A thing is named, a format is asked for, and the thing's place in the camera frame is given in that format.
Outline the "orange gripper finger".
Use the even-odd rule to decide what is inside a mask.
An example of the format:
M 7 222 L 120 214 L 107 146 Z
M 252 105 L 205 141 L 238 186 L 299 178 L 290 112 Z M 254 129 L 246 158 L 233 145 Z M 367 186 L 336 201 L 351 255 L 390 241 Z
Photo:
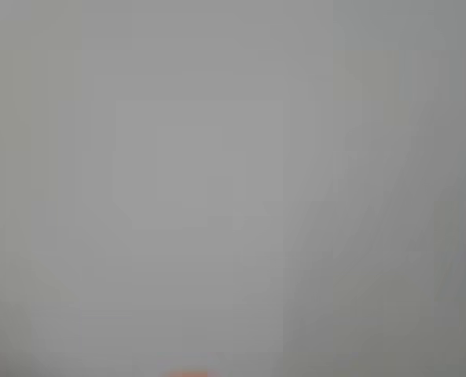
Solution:
M 181 366 L 165 370 L 161 377 L 221 377 L 222 374 L 214 369 L 203 366 Z

